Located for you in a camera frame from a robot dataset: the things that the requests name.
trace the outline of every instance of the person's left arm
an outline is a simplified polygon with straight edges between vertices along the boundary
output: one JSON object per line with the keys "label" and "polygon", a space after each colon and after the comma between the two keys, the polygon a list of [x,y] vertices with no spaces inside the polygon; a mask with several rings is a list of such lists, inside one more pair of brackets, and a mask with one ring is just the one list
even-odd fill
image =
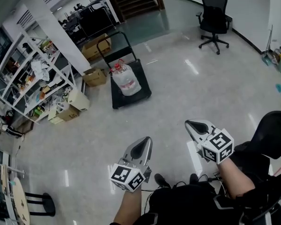
{"label": "person's left arm", "polygon": [[141,186],[133,193],[125,191],[122,204],[113,220],[120,225],[133,225],[141,216]]}

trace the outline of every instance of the person's right arm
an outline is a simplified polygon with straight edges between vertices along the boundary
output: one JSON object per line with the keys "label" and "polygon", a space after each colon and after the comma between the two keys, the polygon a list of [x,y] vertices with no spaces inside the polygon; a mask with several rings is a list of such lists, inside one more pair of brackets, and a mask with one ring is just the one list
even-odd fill
{"label": "person's right arm", "polygon": [[252,180],[240,171],[230,158],[222,161],[218,168],[231,198],[235,199],[236,196],[242,196],[255,188]]}

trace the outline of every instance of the blue object on floor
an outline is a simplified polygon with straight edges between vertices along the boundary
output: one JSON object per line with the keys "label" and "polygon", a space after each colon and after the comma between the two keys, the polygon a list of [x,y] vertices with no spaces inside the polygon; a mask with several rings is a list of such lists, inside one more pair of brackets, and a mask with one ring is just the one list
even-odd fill
{"label": "blue object on floor", "polygon": [[281,93],[281,84],[276,84],[276,89]]}

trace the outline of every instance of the round table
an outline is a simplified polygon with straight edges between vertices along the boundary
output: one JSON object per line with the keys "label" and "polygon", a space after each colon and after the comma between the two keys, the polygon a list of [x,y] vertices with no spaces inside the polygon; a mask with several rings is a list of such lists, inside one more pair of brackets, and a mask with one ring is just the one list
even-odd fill
{"label": "round table", "polygon": [[[20,216],[20,219],[25,225],[30,225],[30,215],[32,216],[55,216],[55,205],[51,196],[47,193],[43,195],[25,193],[23,186],[18,178],[14,178],[13,196],[15,208]],[[27,200],[26,197],[41,198],[42,201]],[[46,212],[29,212],[28,203],[41,204]]]}

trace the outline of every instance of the chair armrest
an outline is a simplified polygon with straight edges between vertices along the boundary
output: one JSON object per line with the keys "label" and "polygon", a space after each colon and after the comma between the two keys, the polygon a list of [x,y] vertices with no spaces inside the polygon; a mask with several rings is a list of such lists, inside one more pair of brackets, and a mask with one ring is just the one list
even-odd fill
{"label": "chair armrest", "polygon": [[228,23],[227,29],[229,29],[230,22],[232,22],[232,18],[226,15],[226,20],[227,20],[227,23]]}
{"label": "chair armrest", "polygon": [[198,19],[199,19],[199,23],[201,24],[201,15],[202,15],[202,12],[198,12],[197,14],[196,14],[196,16],[198,17]]}

